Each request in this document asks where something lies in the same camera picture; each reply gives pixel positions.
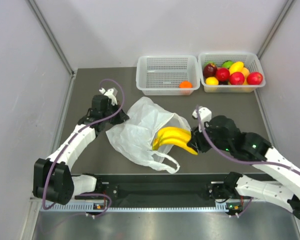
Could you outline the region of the yellow banana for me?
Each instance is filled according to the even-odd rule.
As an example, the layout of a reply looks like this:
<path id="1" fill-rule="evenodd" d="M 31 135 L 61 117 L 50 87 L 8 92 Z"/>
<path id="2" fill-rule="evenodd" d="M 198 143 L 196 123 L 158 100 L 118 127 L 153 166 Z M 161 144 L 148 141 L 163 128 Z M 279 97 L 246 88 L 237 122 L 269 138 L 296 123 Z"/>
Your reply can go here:
<path id="1" fill-rule="evenodd" d="M 186 150 L 192 155 L 198 155 L 198 152 L 188 146 L 192 134 L 190 130 L 179 127 L 168 126 L 161 128 L 152 143 L 152 150 L 156 151 L 163 145 L 173 145 Z"/>

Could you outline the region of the white plastic bag with fruit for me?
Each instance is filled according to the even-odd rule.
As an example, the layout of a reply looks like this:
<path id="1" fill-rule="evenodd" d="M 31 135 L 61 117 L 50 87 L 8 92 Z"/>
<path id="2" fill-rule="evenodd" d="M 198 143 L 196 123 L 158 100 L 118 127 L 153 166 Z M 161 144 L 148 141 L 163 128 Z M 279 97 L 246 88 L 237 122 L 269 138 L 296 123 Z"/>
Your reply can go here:
<path id="1" fill-rule="evenodd" d="M 158 150 L 152 150 L 152 143 L 157 132 L 164 127 L 177 127 L 189 131 L 188 121 L 145 96 L 132 105 L 127 115 L 129 120 L 106 131 L 112 147 L 137 165 L 170 174 L 177 173 L 180 165 L 169 155 L 173 146 L 168 144 Z"/>

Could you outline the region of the orange tangerine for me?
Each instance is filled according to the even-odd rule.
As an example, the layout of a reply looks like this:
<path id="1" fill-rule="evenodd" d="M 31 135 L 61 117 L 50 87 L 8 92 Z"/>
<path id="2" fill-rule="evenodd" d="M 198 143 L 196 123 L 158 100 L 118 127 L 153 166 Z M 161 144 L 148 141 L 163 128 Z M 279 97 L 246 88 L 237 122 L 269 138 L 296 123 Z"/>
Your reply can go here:
<path id="1" fill-rule="evenodd" d="M 181 88 L 181 89 L 191 89 L 192 87 L 193 87 L 193 85 L 189 81 L 183 81 L 179 84 L 179 88 Z"/>

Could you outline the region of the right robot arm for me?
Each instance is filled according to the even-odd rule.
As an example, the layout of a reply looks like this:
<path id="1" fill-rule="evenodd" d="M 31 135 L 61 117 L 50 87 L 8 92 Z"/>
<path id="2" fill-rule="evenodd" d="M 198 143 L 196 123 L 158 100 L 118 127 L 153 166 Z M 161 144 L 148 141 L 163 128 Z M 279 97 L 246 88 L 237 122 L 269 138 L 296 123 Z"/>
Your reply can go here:
<path id="1" fill-rule="evenodd" d="M 244 174 L 231 172 L 224 179 L 223 192 L 229 198 L 237 195 L 257 198 L 280 206 L 300 220 L 300 169 L 287 160 L 268 140 L 254 132 L 242 132 L 224 115 L 194 111 L 198 126 L 191 129 L 187 145 L 197 153 L 215 150 L 238 164 L 263 171 L 280 183 L 274 186 L 258 182 Z"/>

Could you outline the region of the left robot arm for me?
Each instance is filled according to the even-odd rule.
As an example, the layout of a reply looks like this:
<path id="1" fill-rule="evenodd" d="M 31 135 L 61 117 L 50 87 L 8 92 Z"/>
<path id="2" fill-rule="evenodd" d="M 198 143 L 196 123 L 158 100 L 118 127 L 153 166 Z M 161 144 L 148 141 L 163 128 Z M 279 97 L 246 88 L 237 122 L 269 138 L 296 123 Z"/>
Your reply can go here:
<path id="1" fill-rule="evenodd" d="M 36 198 L 66 205 L 72 197 L 87 193 L 99 198 L 104 187 L 95 176 L 72 176 L 71 169 L 85 148 L 92 143 L 107 124 L 122 124 L 129 119 L 116 98 L 113 88 L 103 90 L 92 98 L 91 107 L 75 126 L 63 144 L 47 158 L 34 164 L 32 193 Z"/>

